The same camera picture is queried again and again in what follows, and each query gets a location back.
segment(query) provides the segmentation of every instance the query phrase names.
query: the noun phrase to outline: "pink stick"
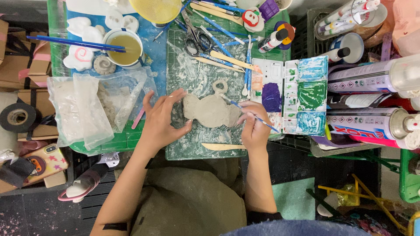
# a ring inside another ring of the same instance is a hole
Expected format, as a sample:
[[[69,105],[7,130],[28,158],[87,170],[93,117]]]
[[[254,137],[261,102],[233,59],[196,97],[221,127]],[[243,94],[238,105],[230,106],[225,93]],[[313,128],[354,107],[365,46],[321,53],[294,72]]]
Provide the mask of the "pink stick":
[[[131,126],[131,129],[135,129],[137,127],[137,124],[139,124],[140,119],[142,118],[144,114],[144,107],[142,107],[142,109],[139,112],[139,115],[137,116],[136,120],[134,121],[133,126]]]

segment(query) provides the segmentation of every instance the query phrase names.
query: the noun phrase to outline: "sleeve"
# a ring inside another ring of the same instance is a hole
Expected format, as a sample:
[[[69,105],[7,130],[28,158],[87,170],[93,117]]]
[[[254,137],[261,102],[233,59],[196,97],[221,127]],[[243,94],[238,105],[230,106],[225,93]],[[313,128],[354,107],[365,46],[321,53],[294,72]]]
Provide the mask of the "sleeve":
[[[266,213],[250,211],[247,214],[247,225],[258,224],[264,221],[282,220],[280,212]]]

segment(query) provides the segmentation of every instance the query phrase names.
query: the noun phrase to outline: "glue tube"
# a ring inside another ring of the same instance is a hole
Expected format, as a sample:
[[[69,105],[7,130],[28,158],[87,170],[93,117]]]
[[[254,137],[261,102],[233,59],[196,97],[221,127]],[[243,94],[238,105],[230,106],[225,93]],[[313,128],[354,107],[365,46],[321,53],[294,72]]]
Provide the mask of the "glue tube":
[[[343,57],[346,57],[348,55],[350,55],[350,48],[344,47],[344,48],[337,48],[337,49],[328,51],[319,56],[328,56],[328,63],[333,63],[333,62],[341,60]]]
[[[287,31],[287,29],[274,31],[258,43],[258,51],[260,53],[266,53],[270,51],[271,49],[279,46],[281,42],[288,37],[288,35],[289,32]]]

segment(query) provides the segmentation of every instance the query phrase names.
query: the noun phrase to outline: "brown water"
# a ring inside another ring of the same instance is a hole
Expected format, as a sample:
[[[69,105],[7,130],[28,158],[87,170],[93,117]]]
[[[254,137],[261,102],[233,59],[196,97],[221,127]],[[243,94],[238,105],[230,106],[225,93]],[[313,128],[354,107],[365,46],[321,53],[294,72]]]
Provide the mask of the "brown water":
[[[135,62],[142,52],[139,42],[130,35],[118,35],[110,42],[111,45],[123,46],[126,52],[108,51],[108,55],[120,65],[129,65]]]

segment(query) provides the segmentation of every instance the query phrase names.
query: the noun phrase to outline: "green cloth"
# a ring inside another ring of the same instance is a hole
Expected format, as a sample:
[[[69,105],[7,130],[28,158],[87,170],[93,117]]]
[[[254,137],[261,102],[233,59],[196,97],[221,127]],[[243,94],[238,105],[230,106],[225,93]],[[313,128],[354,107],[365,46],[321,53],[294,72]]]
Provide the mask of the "green cloth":
[[[314,220],[315,199],[306,189],[314,189],[315,178],[272,185],[277,211],[285,220]]]
[[[247,225],[245,204],[208,171],[148,170],[131,235],[220,235]]]

